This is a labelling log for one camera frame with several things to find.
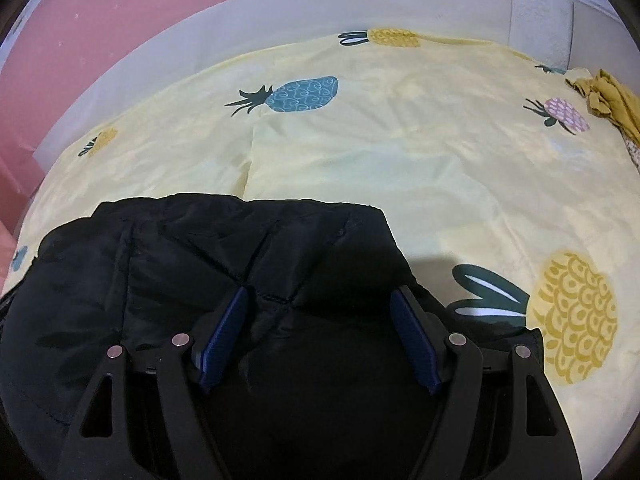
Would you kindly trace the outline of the black puffer jacket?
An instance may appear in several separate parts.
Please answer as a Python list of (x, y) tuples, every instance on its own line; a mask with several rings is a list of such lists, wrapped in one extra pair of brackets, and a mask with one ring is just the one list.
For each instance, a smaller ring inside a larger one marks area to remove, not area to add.
[(104, 203), (40, 243), (1, 304), (1, 474), (59, 479), (108, 348), (159, 347), (233, 289), (246, 325), (206, 419), (218, 479), (414, 479), (434, 420), (390, 313), (414, 278), (384, 214), (181, 194)]

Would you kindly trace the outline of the yellow pineapple bed sheet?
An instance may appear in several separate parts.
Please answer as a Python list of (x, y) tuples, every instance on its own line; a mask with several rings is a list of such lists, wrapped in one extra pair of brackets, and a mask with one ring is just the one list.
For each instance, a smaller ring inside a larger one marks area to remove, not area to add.
[(392, 30), (230, 58), (148, 98), (73, 119), (17, 239), (103, 202), (215, 193), (384, 211), (418, 281), (479, 320), (544, 335), (544, 368), (586, 478), (639, 411), (639, 175), (623, 138), (560, 75), (490, 42)]

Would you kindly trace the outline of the white floral pillow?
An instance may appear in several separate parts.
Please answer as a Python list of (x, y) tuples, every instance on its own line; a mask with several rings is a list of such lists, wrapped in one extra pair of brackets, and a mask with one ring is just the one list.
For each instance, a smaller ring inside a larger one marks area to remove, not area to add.
[(640, 171), (640, 148), (634, 143), (634, 141), (631, 141), (628, 138), (624, 138), (624, 141), (634, 166)]

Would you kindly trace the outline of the mustard yellow cloth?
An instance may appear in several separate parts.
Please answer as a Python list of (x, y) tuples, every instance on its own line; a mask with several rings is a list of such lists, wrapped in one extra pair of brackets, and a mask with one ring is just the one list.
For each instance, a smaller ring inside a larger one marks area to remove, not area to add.
[(587, 103), (590, 114), (607, 119), (628, 140), (640, 143), (639, 97), (606, 70), (587, 78), (565, 79)]

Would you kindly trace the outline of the white bed headboard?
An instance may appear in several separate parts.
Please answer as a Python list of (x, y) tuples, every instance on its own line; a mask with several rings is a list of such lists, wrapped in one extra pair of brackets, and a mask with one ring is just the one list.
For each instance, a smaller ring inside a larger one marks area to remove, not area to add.
[(629, 84), (639, 77), (639, 51), (625, 25), (597, 6), (573, 2), (570, 68), (606, 70)]

